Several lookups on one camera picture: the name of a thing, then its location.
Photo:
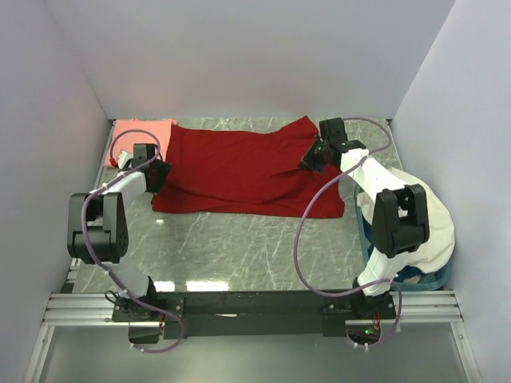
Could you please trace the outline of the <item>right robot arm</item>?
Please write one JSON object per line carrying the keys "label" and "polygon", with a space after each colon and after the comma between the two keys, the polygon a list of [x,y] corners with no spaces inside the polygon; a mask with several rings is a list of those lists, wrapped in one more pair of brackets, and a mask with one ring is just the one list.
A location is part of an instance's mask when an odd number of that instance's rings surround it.
{"label": "right robot arm", "polygon": [[392,175],[359,140],[349,140],[340,117],[320,121],[319,134],[300,164],[313,172],[323,172],[328,165],[338,168],[374,204],[372,255],[351,290],[331,294],[348,297],[350,311],[369,318],[386,305],[395,275],[417,261],[415,252],[430,237],[426,191]]}

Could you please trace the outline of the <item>red t shirt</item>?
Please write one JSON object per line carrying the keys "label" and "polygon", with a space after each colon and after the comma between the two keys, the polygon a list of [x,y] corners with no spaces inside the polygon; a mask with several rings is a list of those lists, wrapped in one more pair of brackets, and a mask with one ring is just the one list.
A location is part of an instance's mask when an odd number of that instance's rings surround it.
{"label": "red t shirt", "polygon": [[274,132],[172,127],[166,153],[171,166],[152,199],[154,211],[198,211],[301,217],[308,203],[340,171],[299,166],[317,134],[306,116]]}

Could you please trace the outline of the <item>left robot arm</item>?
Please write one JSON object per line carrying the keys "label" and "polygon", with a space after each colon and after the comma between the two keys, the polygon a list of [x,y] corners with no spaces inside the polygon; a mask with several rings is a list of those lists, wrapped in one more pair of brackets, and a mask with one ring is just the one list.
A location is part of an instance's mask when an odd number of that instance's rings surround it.
{"label": "left robot arm", "polygon": [[69,255],[99,267],[117,288],[114,306],[142,321],[163,310],[153,280],[128,256],[126,208],[139,195],[158,194],[170,169],[159,144],[135,144],[133,158],[108,183],[69,198]]}

